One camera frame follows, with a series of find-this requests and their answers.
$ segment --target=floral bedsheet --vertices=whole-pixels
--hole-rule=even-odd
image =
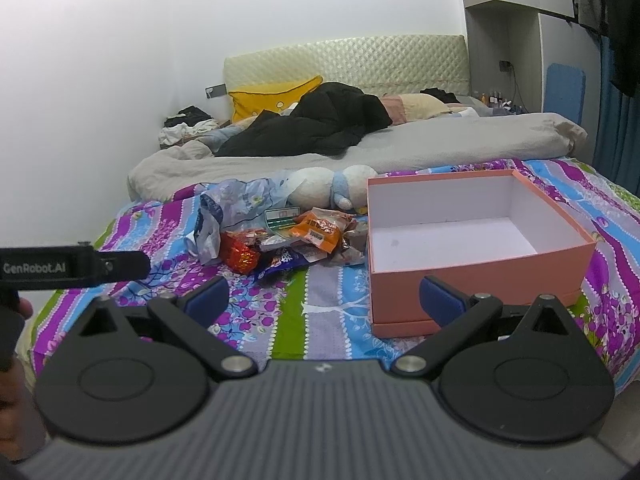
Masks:
[[[496,169],[520,171],[597,240],[582,295],[569,310],[612,373],[616,391],[622,391],[640,368],[640,200],[570,158],[496,160],[416,173]],[[36,373],[97,294],[109,294],[123,306],[141,305],[162,291],[184,294],[217,274],[226,277],[231,294],[228,309],[209,331],[260,364],[270,358],[378,358],[388,364],[420,341],[371,334],[364,266],[316,264],[270,286],[224,265],[201,266],[183,241],[193,230],[198,189],[202,186],[181,190],[171,202],[134,204],[120,212],[96,248],[145,251],[151,273],[138,282],[56,292],[30,334]]]

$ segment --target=bed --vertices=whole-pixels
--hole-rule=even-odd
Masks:
[[[225,62],[228,89],[318,73],[325,80],[340,80],[377,95],[417,92],[431,86],[456,94],[469,90],[461,36],[325,41]],[[369,285],[363,266],[315,264],[261,286],[254,277],[234,274],[224,265],[201,266],[184,244],[185,234],[193,230],[202,183],[231,177],[248,180],[307,166],[338,170],[373,160],[372,166],[385,174],[515,169],[591,232],[598,241],[596,252],[582,295],[570,311],[606,363],[616,391],[622,391],[640,368],[640,200],[570,157],[575,143],[584,139],[584,131],[554,114],[437,119],[402,126],[411,129],[406,135],[414,136],[412,142],[416,135],[422,136],[425,153],[406,160],[399,160],[398,154],[371,158],[372,152],[379,156],[385,146],[389,151],[389,140],[398,140],[399,130],[394,128],[399,127],[395,126],[389,132],[371,134],[374,137],[366,140],[377,145],[370,149],[355,146],[366,152],[358,162],[349,153],[329,160],[314,155],[287,158],[295,160],[222,160],[193,144],[197,140],[145,159],[129,175],[129,190],[137,200],[119,213],[95,246],[145,251],[152,260],[149,277],[53,294],[20,340],[18,353],[31,372],[30,380],[95,295],[109,294],[123,306],[139,305],[164,291],[184,294],[215,275],[226,277],[231,294],[228,309],[209,331],[260,365],[273,358],[377,358],[389,364],[419,338],[380,340],[371,334]]]

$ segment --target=plastic bag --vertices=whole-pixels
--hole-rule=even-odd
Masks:
[[[289,190],[283,184],[284,180],[270,178],[250,182],[232,178],[201,193],[193,232],[200,263],[220,260],[220,231],[266,228],[263,213],[287,203]]]

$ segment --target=electrical cable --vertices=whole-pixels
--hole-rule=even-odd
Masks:
[[[516,67],[514,67],[513,63],[509,63],[509,65],[511,67],[511,70],[513,70],[513,82],[514,82],[513,97],[511,98],[511,102],[513,103],[513,100],[516,98],[516,92],[517,92],[518,96],[520,97],[520,102],[522,103],[522,108],[528,114],[529,110],[527,110],[527,107],[524,105],[524,99],[522,98],[522,94],[520,93],[520,85],[518,85],[518,78],[516,76]]]

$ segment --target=stuffed toy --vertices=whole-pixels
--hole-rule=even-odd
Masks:
[[[287,179],[289,203],[302,211],[314,207],[367,212],[367,179],[377,173],[369,166],[350,166],[335,173],[327,168],[305,168]]]

